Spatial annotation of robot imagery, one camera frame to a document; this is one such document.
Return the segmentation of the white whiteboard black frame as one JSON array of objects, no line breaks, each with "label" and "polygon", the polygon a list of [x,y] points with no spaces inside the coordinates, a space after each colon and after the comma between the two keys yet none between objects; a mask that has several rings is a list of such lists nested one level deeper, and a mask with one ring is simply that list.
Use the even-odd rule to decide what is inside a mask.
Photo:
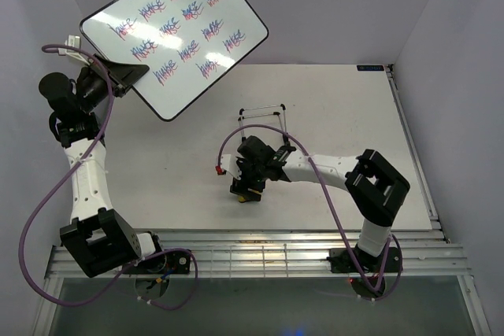
[{"label": "white whiteboard black frame", "polygon": [[104,58],[148,66],[135,92],[167,122],[269,37],[247,0],[113,0],[80,31]]}]

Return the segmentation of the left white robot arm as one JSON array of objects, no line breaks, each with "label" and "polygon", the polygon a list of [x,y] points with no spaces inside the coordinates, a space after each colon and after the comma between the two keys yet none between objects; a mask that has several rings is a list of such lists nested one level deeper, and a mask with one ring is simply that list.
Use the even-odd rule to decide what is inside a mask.
[{"label": "left white robot arm", "polygon": [[50,130],[75,170],[72,213],[69,225],[60,229],[61,243],[89,277],[138,259],[153,273],[167,263],[158,237],[149,231],[136,233],[113,208],[106,181],[106,145],[94,112],[108,95],[124,96],[148,71],[147,65],[100,58],[83,67],[77,79],[52,72],[39,82],[39,92],[53,110]]}]

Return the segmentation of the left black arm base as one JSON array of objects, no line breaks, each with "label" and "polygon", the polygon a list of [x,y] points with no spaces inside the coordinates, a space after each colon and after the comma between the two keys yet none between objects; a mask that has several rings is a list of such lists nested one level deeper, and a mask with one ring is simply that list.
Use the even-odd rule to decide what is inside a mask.
[{"label": "left black arm base", "polygon": [[188,250],[168,252],[161,257],[143,261],[128,270],[131,275],[176,274],[187,275],[191,271],[191,255]]}]

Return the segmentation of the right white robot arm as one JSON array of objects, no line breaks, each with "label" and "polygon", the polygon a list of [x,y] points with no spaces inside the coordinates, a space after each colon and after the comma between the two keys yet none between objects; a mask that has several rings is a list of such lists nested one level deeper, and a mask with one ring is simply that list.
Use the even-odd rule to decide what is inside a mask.
[{"label": "right white robot arm", "polygon": [[357,157],[309,155],[284,145],[278,150],[256,136],[242,141],[238,156],[225,154],[218,168],[232,176],[230,191],[242,201],[260,201],[267,181],[318,183],[346,191],[364,217],[354,248],[360,268],[373,271],[384,262],[391,226],[410,191],[409,181],[378,151]]}]

